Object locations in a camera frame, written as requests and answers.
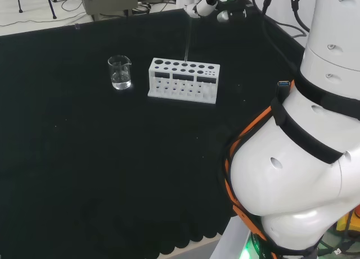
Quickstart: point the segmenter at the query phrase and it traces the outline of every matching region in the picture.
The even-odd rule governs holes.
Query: table
[[[290,75],[259,18],[210,17],[188,59],[221,65],[217,104],[148,98],[152,58],[181,60],[187,26],[177,10],[0,37],[3,258],[152,259],[224,231],[220,153]],[[133,62],[123,92],[114,54]]]

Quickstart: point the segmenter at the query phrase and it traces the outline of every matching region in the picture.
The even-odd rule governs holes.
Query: green light
[[[242,251],[239,259],[250,259],[249,251],[246,248]]]

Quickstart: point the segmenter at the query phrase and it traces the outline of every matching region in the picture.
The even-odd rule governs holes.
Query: hole
[[[170,74],[167,72],[155,72],[156,78],[170,78]]]
[[[173,74],[173,79],[193,81],[193,80],[194,80],[194,77],[193,77],[192,75],[178,75],[178,74]]]
[[[346,151],[346,152],[344,153],[344,156],[345,156],[345,158],[346,158],[349,162],[351,162],[351,155],[350,155],[350,153],[349,153],[348,151]]]
[[[198,76],[196,79],[197,82],[204,82],[204,83],[216,83],[216,78],[204,78],[202,76]]]
[[[271,157],[270,158],[271,164],[273,167],[275,167],[275,169],[277,170],[281,170],[282,169],[282,164],[281,162],[279,162],[277,159]]]
[[[324,114],[325,110],[324,108],[320,107],[320,106],[316,106],[315,104],[313,106],[311,106],[311,109],[316,113],[316,114]]]
[[[342,5],[349,6],[349,7],[356,5],[356,1],[355,1],[355,0],[339,0],[339,2],[340,2]]]
[[[328,48],[328,50],[331,51],[331,53],[336,54],[336,55],[340,55],[340,54],[344,53],[344,51],[341,47],[336,46],[334,44],[329,44],[327,46],[327,48]]]
[[[326,79],[334,84],[340,84],[341,83],[341,78],[337,75],[333,75],[333,74],[326,74]]]

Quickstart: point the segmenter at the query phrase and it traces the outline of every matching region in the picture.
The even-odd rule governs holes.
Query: floor
[[[0,0],[0,36],[93,21],[91,16],[85,13],[81,0],[69,0],[64,3],[64,9],[73,10],[71,12],[61,8],[63,2],[52,3],[56,20],[52,18],[47,0],[20,0],[20,3],[23,13],[19,13],[17,0]],[[172,3],[155,4],[150,12],[160,12],[163,8],[163,11],[172,10],[175,7]]]

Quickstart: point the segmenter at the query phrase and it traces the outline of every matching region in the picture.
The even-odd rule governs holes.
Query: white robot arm
[[[190,0],[186,11],[216,5]],[[228,191],[281,248],[316,246],[360,204],[359,22],[360,0],[317,0],[295,86],[227,160]]]

